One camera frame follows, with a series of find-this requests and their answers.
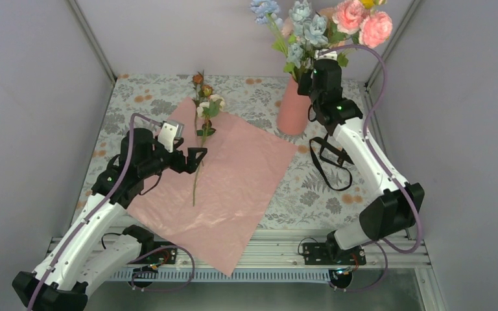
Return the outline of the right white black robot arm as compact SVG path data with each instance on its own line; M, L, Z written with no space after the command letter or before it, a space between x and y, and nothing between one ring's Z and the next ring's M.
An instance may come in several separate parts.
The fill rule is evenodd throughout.
M344 97L341 76L337 61L322 58L303 74L298 86L298 94L310 98L316 121L340 144L374 196L358 222L328 234L325 254L334 264L344 262L350 250L367 242L420 225L418 213L424 199L422 186L409 183L394 168L368 131L362 111Z

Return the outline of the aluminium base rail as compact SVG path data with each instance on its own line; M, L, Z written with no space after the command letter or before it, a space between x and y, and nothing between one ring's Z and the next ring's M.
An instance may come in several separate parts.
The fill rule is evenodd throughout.
M306 265L299 249L303 243L321 242L323 229L258 229L247 244L234 271L227 276L201 259L190 260L178 248L176 262L156 269L148 264L123 266L111 275L111 281L135 282L313 282L325 283L336 272L366 271L383 268L389 270L422 270L432 267L427 248L421 243L410 254L402 254L383 241L363 246L366 265L310 266Z

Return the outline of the orange red flower stem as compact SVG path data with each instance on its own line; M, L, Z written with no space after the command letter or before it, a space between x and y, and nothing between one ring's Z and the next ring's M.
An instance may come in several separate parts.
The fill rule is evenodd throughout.
M192 83L195 91L195 98L193 98L196 108L195 133L197 137L206 138L214 134L215 129L212 127L211 118L219 114L220 105L217 99L211 98L213 88L206 84L203 72L197 72L192 77Z

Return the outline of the purple pink wrapping paper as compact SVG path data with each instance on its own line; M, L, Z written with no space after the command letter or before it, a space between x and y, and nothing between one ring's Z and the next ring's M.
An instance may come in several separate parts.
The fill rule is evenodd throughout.
M244 104L226 99L212 118L198 173L166 170L145 182L128 214L225 275L231 275L294 157L294 143L240 116Z

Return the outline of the floral patterned table mat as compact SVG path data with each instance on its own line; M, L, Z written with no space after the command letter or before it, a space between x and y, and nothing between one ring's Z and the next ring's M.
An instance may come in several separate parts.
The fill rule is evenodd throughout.
M279 134L276 118L287 78L211 75L204 78L206 84L226 99L228 113ZM132 113L160 121L184 98L194 94L191 75L121 75L112 93L78 204L85 204L97 175L119 152ZM319 146L313 137L324 134L323 127L312 122L301 135L283 135L284 140L297 146L297 152L259 223L261 229L336 229L355 221L372 202L364 178L353 165L335 168L326 163L322 166L323 174L314 167L311 152L317 152Z

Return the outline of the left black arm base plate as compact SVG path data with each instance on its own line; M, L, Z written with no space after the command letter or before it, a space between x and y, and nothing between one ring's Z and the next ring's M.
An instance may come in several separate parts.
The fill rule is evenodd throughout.
M175 244L168 241L154 241L153 245L146 251L153 251L154 249L162 248L163 246L171 246L171 248L163 249L161 251L155 251L151 255L145 257L143 262L145 264L174 264L176 262L176 255L178 248Z

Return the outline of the light blue peony flower stem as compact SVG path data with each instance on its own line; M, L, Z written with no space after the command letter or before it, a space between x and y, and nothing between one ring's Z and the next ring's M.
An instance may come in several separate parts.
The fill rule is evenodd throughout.
M289 9L289 17L293 20L294 32L285 38L288 53L284 71L298 82L313 66L315 51L329 46L326 35L329 20L314 11L308 1L295 1Z

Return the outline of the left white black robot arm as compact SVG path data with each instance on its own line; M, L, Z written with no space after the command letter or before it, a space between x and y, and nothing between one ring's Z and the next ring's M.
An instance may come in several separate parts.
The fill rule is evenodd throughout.
M12 286L27 310L83 310L90 295L119 268L144 264L150 269L172 259L174 245L157 244L154 235L131 225L115 242L93 256L94 245L109 227L145 195L145 181L166 170L194 173L207 149L180 150L180 130L164 124L159 134L145 128L127 131L120 152L113 156L92 186L91 195L58 245L32 271L19 272Z

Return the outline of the bright pink rose flower stem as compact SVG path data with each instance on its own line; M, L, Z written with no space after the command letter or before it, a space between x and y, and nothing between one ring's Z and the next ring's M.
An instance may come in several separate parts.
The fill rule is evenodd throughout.
M393 31L392 18L381 11L382 6L385 5L367 10L359 0L342 1L334 7L330 20L353 43L374 49L387 41Z

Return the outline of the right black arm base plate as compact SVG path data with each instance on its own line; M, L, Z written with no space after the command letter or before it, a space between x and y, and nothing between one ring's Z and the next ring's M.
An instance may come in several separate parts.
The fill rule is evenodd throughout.
M325 242L307 242L300 246L299 253L310 266L366 265L366 253L361 246L343 250Z

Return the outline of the pink cylindrical vase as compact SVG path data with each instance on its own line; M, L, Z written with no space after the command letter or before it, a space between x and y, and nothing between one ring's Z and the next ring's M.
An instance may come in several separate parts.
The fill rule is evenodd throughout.
M287 135L300 135L308 124L308 96L298 94L298 83L289 78L277 116L278 129Z

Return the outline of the white rose flower stem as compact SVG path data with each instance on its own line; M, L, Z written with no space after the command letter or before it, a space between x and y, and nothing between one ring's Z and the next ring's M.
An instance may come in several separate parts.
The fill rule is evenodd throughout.
M225 105L226 101L224 97L212 94L208 96L206 101L201 102L196 107L195 134L199 147L204 147L207 139L217 131L213 127L211 120L219 115Z

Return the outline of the yellow flower stem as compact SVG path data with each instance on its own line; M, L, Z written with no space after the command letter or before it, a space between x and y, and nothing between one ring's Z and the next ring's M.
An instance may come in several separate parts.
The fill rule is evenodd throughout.
M365 9L371 10L372 8L374 8L376 6L385 5L388 1L387 0L360 0L360 2L363 4Z

